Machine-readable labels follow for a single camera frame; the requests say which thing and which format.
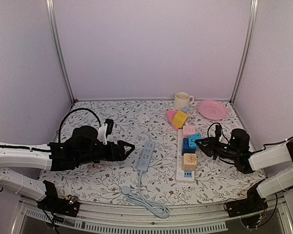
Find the cyan cube adapter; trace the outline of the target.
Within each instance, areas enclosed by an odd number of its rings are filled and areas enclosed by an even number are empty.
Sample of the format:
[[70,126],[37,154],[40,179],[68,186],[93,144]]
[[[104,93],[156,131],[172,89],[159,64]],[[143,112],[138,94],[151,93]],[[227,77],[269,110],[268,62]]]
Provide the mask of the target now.
[[193,134],[188,136],[188,146],[190,148],[197,148],[197,144],[195,143],[196,140],[200,140],[201,139],[201,135],[200,134]]

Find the dark blue cube socket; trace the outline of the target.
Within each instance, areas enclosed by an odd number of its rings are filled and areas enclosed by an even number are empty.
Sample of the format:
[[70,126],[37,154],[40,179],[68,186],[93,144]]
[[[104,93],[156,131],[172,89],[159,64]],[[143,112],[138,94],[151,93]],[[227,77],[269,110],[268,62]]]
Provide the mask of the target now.
[[181,155],[184,154],[194,154],[196,152],[196,146],[195,147],[190,147],[188,138],[183,139],[183,145],[182,145],[182,153]]

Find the beige cube socket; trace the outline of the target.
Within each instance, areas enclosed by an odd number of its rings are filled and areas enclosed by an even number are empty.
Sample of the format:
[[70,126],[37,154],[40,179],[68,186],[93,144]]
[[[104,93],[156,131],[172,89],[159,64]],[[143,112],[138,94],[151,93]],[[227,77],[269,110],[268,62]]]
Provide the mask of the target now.
[[182,170],[195,171],[196,167],[197,167],[197,155],[184,154],[182,158]]

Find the pink cube socket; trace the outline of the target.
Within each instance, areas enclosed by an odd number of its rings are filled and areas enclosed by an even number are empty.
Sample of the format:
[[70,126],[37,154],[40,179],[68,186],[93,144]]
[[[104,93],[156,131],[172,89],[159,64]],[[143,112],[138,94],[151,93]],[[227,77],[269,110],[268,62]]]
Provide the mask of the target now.
[[196,134],[195,127],[191,125],[184,125],[182,130],[183,130],[184,137],[189,137],[190,135]]

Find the white power strip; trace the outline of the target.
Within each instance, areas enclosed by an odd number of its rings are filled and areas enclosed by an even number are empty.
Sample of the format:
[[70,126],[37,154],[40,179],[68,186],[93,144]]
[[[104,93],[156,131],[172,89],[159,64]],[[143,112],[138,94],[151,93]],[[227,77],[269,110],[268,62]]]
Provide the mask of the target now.
[[176,158],[176,172],[175,181],[183,185],[192,184],[195,182],[194,171],[190,171],[185,165],[184,156],[182,155],[183,149],[183,130],[177,131],[177,158]]

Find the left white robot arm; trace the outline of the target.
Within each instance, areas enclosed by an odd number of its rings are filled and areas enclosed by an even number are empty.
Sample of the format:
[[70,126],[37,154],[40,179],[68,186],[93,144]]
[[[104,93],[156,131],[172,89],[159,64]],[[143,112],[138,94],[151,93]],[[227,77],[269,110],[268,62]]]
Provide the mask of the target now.
[[51,211],[57,212],[63,207],[63,201],[52,182],[33,180],[11,168],[60,172],[88,163],[124,161],[135,146],[122,140],[107,141],[109,134],[106,125],[98,130],[82,126],[75,128],[65,142],[25,146],[0,142],[0,186],[37,202],[43,201]]

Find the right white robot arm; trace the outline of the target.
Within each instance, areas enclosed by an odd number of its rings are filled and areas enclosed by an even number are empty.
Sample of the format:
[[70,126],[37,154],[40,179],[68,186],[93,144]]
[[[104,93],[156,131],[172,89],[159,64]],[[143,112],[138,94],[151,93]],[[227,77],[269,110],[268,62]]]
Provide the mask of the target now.
[[258,151],[250,151],[250,136],[243,129],[233,129],[228,143],[222,143],[222,131],[217,128],[215,136],[195,140],[198,148],[213,159],[228,159],[243,174],[251,174],[266,168],[287,165],[282,171],[261,181],[248,191],[243,209],[254,212],[261,206],[262,199],[293,187],[293,136],[276,143],[266,143]]

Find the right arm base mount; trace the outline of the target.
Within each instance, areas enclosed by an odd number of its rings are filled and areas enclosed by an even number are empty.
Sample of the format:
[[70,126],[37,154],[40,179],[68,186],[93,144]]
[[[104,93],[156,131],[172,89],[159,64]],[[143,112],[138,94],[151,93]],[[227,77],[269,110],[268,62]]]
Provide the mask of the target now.
[[265,198],[261,198],[257,192],[259,183],[251,186],[247,190],[247,197],[241,200],[234,199],[233,201],[226,201],[224,203],[224,210],[228,213],[229,217],[236,217],[247,215],[259,211],[264,211],[268,208]]

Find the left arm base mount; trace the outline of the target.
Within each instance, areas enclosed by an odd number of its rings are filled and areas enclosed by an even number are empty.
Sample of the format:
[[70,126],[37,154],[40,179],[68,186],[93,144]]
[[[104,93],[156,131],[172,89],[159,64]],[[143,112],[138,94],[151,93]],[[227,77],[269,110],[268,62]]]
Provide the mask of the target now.
[[37,207],[39,209],[49,211],[52,215],[77,217],[80,208],[77,196],[67,195],[64,198],[60,198],[53,183],[44,180],[43,184],[46,187],[46,197],[38,202]]

